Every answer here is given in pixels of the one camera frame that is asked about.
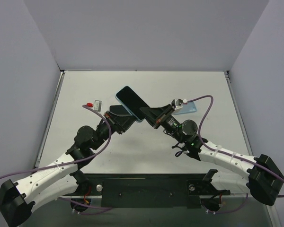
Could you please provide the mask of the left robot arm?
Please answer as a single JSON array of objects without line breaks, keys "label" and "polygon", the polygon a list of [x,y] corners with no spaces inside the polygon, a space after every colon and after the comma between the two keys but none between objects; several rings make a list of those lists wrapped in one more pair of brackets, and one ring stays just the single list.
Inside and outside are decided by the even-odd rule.
[{"label": "left robot arm", "polygon": [[84,194],[87,179],[80,171],[96,157],[98,148],[104,151],[114,132],[122,134],[135,122],[132,115],[117,115],[111,111],[98,115],[96,129],[82,126],[74,144],[51,164],[30,170],[29,176],[15,182],[7,180],[0,187],[0,213],[9,227],[24,223],[39,207],[66,194]]}]

